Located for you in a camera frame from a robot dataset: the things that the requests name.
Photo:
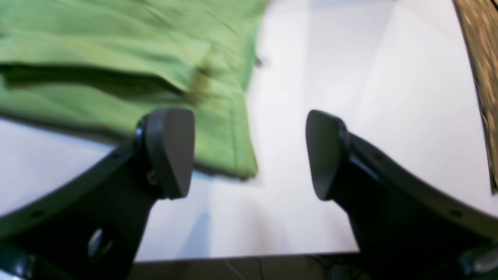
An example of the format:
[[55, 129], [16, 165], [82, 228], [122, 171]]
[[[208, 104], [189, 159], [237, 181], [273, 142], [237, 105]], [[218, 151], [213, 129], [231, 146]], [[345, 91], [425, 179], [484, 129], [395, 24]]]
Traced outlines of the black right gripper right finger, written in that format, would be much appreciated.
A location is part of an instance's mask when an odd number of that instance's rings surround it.
[[339, 118], [310, 110], [313, 189], [346, 212], [372, 280], [496, 280], [497, 218], [425, 183]]

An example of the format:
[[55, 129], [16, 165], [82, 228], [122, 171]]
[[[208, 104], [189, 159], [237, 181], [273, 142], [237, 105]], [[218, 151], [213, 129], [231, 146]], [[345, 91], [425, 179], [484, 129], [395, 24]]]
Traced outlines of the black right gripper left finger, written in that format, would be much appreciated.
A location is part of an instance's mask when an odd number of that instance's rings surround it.
[[195, 117], [145, 115], [131, 140], [89, 170], [1, 218], [1, 274], [17, 280], [125, 280], [151, 209], [189, 193]]

